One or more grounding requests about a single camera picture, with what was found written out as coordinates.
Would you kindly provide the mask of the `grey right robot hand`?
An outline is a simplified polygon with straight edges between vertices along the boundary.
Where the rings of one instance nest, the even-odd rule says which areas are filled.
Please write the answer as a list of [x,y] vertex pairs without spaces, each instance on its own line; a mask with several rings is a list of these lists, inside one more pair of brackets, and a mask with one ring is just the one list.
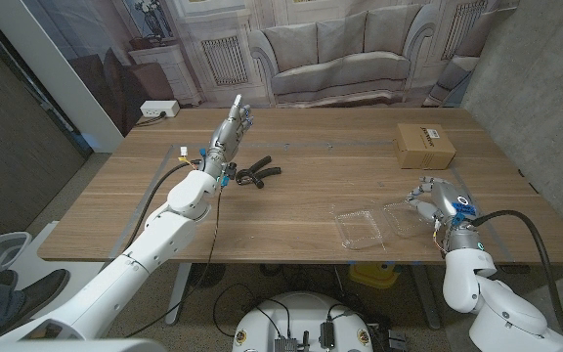
[[471,196],[451,182],[423,176],[408,193],[406,203],[434,226],[433,240],[444,253],[473,248],[484,250],[472,222],[478,217]]

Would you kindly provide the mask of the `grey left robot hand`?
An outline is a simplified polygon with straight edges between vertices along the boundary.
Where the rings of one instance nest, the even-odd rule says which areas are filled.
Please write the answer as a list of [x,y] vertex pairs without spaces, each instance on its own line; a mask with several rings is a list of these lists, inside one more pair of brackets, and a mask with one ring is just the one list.
[[250,106],[244,105],[241,101],[242,95],[237,94],[228,117],[212,134],[209,148],[199,171],[218,178],[238,153],[242,137],[252,125]]

